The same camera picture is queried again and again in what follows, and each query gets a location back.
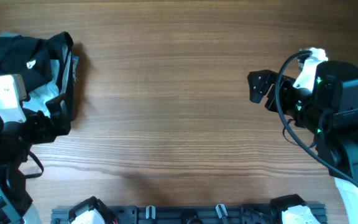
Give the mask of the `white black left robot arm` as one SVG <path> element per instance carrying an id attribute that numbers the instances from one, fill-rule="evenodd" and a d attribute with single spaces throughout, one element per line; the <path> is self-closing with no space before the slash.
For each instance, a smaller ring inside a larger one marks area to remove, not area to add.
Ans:
<path id="1" fill-rule="evenodd" d="M 24 123 L 7 122 L 0 113 L 0 223 L 40 223 L 39 211 L 26 191 L 26 182 L 43 173 L 23 174 L 20 166 L 31 157 L 41 162 L 30 151 L 33 144 L 52 142 L 58 135 L 70 131 L 65 110 L 60 102 L 65 96 L 47 102 L 53 111 L 48 118 L 41 112 L 33 113 Z"/>

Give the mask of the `black t-shirt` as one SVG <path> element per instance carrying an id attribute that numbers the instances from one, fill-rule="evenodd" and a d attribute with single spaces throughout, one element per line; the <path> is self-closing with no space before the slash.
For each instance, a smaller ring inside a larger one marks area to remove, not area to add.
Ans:
<path id="1" fill-rule="evenodd" d="M 0 37 L 0 75 L 19 74 L 30 92 L 52 80 L 46 41 L 33 37 Z"/>

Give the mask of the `folded black garment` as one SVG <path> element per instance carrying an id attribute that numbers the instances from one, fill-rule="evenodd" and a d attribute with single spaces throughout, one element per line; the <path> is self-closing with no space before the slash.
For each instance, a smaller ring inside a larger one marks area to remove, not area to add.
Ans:
<path id="1" fill-rule="evenodd" d="M 0 37 L 15 37 L 20 34 L 2 32 Z M 50 60 L 58 60 L 60 68 L 57 78 L 59 94 L 66 94 L 66 103 L 70 121 L 73 121 L 73 90 L 75 84 L 75 67 L 78 57 L 73 55 L 73 39 L 68 32 L 61 32 L 46 41 Z"/>

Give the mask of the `crumpled light grey garment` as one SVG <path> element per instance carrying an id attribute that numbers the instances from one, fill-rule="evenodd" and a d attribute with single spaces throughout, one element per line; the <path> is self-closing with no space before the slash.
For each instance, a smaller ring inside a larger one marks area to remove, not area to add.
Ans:
<path id="1" fill-rule="evenodd" d="M 52 80 L 29 93 L 30 100 L 23 102 L 23 108 L 31 111 L 41 111 L 45 116 L 50 117 L 46 102 L 52 100 L 59 94 L 57 78 L 60 68 L 58 60 L 50 60 L 52 69 Z"/>

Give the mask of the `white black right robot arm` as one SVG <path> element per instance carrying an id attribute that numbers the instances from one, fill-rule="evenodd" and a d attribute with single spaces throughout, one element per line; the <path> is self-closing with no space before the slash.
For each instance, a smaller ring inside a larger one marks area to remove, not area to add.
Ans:
<path id="1" fill-rule="evenodd" d="M 283 114 L 295 126 L 314 135 L 318 157 L 333 169 L 329 174 L 343 199 L 348 220 L 358 223 L 358 68 L 348 62 L 325 61 L 311 73 L 311 90 L 294 78 L 284 76 L 279 85 L 278 73 L 271 70 L 250 72 L 250 100 L 276 112 L 280 100 Z"/>

